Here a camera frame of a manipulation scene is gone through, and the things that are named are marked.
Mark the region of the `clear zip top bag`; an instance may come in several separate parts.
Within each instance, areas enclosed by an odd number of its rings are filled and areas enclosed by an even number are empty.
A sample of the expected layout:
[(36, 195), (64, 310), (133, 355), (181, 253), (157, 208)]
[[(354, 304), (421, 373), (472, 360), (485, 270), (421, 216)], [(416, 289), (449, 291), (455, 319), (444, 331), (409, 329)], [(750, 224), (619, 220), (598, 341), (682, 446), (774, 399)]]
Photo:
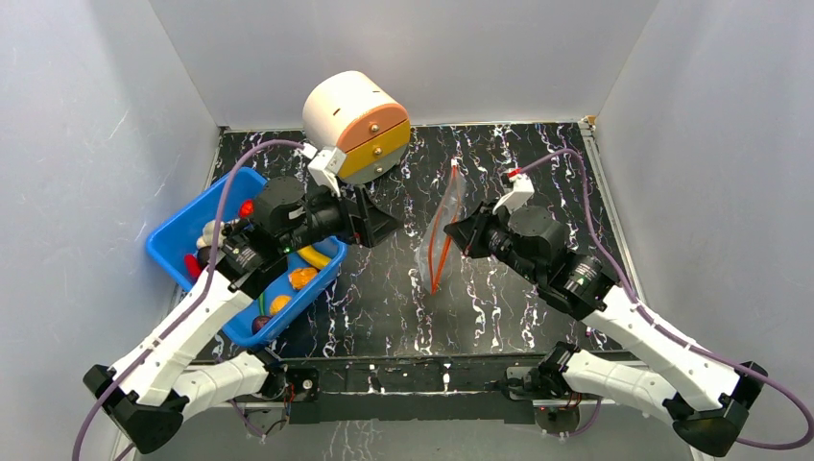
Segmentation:
[(467, 193), (459, 161), (453, 158), (449, 165), (449, 175), (444, 183), (446, 189), (416, 252), (420, 286), (429, 294), (439, 291), (448, 273), (445, 265), (453, 242), (443, 229), (461, 219), (463, 200)]

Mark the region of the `orange tangerine toy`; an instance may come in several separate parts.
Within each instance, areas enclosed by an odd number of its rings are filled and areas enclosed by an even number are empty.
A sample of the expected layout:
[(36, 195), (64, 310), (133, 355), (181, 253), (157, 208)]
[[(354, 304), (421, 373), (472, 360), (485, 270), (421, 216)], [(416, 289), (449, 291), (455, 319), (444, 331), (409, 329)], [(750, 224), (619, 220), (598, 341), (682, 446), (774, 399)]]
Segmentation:
[(319, 273), (320, 271), (314, 267), (300, 267), (292, 270), (288, 274), (288, 280), (294, 290), (300, 291), (317, 277)]

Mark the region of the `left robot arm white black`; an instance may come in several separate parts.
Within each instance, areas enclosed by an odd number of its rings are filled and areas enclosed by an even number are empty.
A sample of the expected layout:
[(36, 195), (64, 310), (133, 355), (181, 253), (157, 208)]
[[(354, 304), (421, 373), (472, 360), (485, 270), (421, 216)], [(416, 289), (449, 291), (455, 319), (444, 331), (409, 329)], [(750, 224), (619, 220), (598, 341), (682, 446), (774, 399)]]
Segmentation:
[(347, 198), (279, 177), (251, 201), (251, 214), (214, 241), (205, 273), (154, 332), (115, 364), (95, 365), (84, 376), (93, 409), (105, 411), (142, 453), (161, 448), (186, 420), (221, 402), (284, 393), (287, 375), (265, 352), (187, 368), (224, 324), (286, 274), (291, 254), (329, 237), (372, 248), (402, 226), (360, 186)]

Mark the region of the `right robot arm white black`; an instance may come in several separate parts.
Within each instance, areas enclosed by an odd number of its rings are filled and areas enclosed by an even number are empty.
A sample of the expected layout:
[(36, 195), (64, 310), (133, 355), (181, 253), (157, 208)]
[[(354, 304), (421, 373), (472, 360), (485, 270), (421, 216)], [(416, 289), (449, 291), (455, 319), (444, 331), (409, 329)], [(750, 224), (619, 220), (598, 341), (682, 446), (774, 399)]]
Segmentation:
[(444, 232), (470, 258), (492, 256), (529, 281), (551, 307), (597, 329), (647, 364), (638, 370), (559, 345), (532, 376), (554, 398), (571, 391), (614, 400), (671, 425), (688, 445), (724, 457), (761, 383), (691, 349), (692, 339), (630, 301), (603, 262), (566, 246), (565, 225), (538, 206), (509, 212), (481, 204)]

